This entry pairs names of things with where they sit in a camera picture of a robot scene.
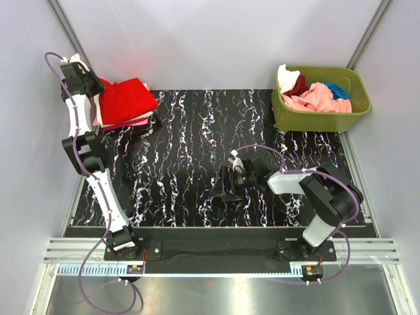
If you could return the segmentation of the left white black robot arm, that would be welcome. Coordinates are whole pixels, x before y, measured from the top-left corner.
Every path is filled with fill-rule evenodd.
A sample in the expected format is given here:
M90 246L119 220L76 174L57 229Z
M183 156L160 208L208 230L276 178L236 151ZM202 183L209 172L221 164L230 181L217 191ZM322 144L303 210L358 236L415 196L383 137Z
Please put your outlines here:
M68 106L70 132L62 147L76 172L87 179L106 221L106 249L116 257L136 259L142 244L117 199L106 151L93 129L93 97L105 90L99 78L80 61L60 65L62 99Z

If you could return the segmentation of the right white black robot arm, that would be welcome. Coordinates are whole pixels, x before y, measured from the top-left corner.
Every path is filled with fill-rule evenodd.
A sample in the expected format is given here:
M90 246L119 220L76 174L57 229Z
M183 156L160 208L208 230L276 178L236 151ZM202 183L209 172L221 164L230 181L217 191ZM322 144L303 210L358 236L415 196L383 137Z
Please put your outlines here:
M223 202L240 201L243 191L250 188L263 194L300 194L308 199L315 216L298 243L299 255L306 260L321 253L321 245L352 220L364 200L351 180L330 162L300 171L271 171L259 157L234 156L219 168L209 197Z

